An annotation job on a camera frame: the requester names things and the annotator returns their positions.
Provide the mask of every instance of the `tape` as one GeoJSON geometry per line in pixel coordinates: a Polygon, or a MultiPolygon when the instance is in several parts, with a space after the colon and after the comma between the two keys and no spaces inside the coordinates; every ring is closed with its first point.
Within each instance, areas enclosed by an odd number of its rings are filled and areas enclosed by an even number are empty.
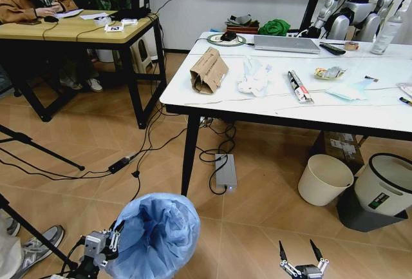
{"type": "Polygon", "coordinates": [[[359,43],[355,43],[355,42],[346,42],[345,43],[345,50],[352,52],[354,50],[358,50],[359,49],[359,43]]]}
{"type": "Polygon", "coordinates": [[[97,26],[105,26],[107,24],[111,24],[110,17],[97,17],[97,18],[94,18],[94,21],[97,26]]]}

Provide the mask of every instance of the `brown paper bag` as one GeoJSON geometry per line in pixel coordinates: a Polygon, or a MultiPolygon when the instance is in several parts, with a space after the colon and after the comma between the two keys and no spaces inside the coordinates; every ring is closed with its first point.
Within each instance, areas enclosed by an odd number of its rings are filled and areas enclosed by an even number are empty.
{"type": "Polygon", "coordinates": [[[220,87],[228,70],[229,68],[220,57],[219,51],[209,47],[191,68],[192,88],[200,93],[212,94],[220,87]]]}

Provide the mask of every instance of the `remote control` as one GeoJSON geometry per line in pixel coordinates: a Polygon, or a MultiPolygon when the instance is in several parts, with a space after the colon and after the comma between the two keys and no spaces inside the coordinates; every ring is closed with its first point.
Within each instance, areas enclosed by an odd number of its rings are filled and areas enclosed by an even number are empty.
{"type": "Polygon", "coordinates": [[[320,44],[320,47],[328,50],[330,53],[334,54],[334,55],[344,55],[346,52],[342,49],[336,48],[332,45],[329,44],[320,44]]]}

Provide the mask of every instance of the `hand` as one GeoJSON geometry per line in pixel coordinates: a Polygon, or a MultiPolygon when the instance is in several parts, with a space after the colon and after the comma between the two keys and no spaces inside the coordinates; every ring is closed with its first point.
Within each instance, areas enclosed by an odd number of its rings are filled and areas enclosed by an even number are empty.
{"type": "Polygon", "coordinates": [[[53,2],[51,3],[51,8],[54,9],[56,13],[63,11],[63,7],[60,5],[58,0],[53,0],[53,2]]]}
{"type": "Polygon", "coordinates": [[[54,16],[56,11],[51,7],[36,8],[36,15],[38,17],[54,16]]]}

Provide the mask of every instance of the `gray power strip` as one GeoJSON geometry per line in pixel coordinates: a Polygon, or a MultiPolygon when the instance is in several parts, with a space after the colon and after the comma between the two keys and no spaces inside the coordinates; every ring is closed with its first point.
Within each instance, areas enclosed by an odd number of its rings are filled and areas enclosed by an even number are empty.
{"type": "MultiPolygon", "coordinates": [[[[226,155],[216,154],[216,170],[226,162],[226,155]]],[[[216,187],[218,189],[225,189],[231,191],[238,187],[238,179],[236,177],[236,169],[234,167],[233,155],[227,155],[227,163],[216,172],[216,187]]]]}

